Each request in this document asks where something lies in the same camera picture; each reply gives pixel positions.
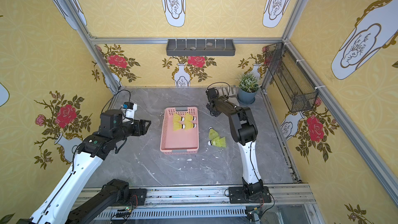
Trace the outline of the yellow shuttlecock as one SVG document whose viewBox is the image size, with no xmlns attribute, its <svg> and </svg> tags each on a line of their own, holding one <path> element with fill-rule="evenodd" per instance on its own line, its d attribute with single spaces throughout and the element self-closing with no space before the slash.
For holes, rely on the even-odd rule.
<svg viewBox="0 0 398 224">
<path fill-rule="evenodd" d="M 195 116 L 191 115 L 190 113 L 186 113 L 184 116 L 185 121 L 193 122 L 193 121 L 196 121 L 196 119 L 197 118 Z"/>
<path fill-rule="evenodd" d="M 219 134 L 217 131 L 214 130 L 213 127 L 209 127 L 209 134 L 208 134 L 209 140 L 213 141 L 214 139 L 219 137 Z"/>
<path fill-rule="evenodd" d="M 208 145 L 209 146 L 216 146 L 216 147 L 220 147 L 220 148 L 226 148 L 227 147 L 226 146 L 226 138 L 225 137 L 223 137 L 223 138 L 220 138 L 220 137 L 214 138 L 213 140 L 208 141 Z"/>
<path fill-rule="evenodd" d="M 190 129 L 193 129 L 193 128 L 196 128 L 196 127 L 197 127 L 197 124 L 196 123 L 192 123 L 192 122 L 186 122 L 186 123 L 183 124 L 183 129 L 184 130 L 190 130 Z"/>
<path fill-rule="evenodd" d="M 174 115 L 173 115 L 173 121 L 175 121 L 175 122 L 182 122 L 182 121 L 184 121 L 184 117 L 182 117 L 182 116 L 180 116 L 180 115 L 178 115 L 178 114 L 174 114 Z"/>
<path fill-rule="evenodd" d="M 185 128 L 185 125 L 179 122 L 174 122 L 173 123 L 173 131 L 178 131 L 178 130 L 183 130 Z"/>
</svg>

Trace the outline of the pink perforated storage basket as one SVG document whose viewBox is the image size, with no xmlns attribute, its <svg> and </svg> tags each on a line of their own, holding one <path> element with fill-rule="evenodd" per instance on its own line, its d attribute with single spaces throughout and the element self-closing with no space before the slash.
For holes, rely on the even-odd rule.
<svg viewBox="0 0 398 224">
<path fill-rule="evenodd" d="M 186 113 L 190 113 L 197 119 L 192 123 L 196 123 L 197 127 L 190 130 L 173 131 L 173 115 L 178 114 L 182 117 Z M 164 111 L 164 120 L 162 126 L 162 135 L 160 143 L 160 151 L 166 155 L 183 155 L 197 153 L 199 150 L 199 121 L 198 109 L 193 106 L 168 107 Z"/>
</svg>

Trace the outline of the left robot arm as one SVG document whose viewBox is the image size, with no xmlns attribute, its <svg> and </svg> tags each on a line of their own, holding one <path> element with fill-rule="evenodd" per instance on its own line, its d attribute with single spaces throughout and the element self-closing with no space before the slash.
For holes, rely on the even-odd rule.
<svg viewBox="0 0 398 224">
<path fill-rule="evenodd" d="M 100 115 L 98 131 L 89 135 L 77 147 L 70 168 L 46 201 L 20 224 L 85 224 L 107 207 L 130 200 L 129 184 L 113 179 L 99 194 L 72 209 L 84 186 L 111 151 L 119 151 L 117 143 L 130 136 L 145 135 L 150 120 L 124 120 L 121 110 L 107 110 Z"/>
</svg>

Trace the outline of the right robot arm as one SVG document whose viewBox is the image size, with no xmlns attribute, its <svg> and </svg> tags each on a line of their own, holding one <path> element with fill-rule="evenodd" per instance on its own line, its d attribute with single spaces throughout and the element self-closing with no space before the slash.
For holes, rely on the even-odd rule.
<svg viewBox="0 0 398 224">
<path fill-rule="evenodd" d="M 249 201 L 259 199 L 264 192 L 257 158 L 256 140 L 258 128 L 249 107 L 241 107 L 229 101 L 227 95 L 220 95 L 216 88 L 206 90 L 206 105 L 214 117 L 225 114 L 229 119 L 231 137 L 238 144 L 243 164 L 243 194 Z"/>
</svg>

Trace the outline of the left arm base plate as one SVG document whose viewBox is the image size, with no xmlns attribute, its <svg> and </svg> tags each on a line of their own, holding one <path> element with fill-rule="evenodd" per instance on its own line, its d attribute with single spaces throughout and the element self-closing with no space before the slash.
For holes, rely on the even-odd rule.
<svg viewBox="0 0 398 224">
<path fill-rule="evenodd" d="M 147 197 L 146 188 L 138 189 L 116 189 L 107 192 L 104 200 L 105 206 L 132 205 L 144 206 Z"/>
</svg>

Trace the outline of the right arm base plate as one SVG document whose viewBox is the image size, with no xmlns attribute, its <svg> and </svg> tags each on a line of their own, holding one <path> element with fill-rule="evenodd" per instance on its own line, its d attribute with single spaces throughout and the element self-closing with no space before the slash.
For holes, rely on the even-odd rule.
<svg viewBox="0 0 398 224">
<path fill-rule="evenodd" d="M 271 194 L 266 186 L 256 189 L 245 188 L 243 186 L 229 187 L 228 197 L 231 204 L 262 204 L 272 202 Z"/>
</svg>

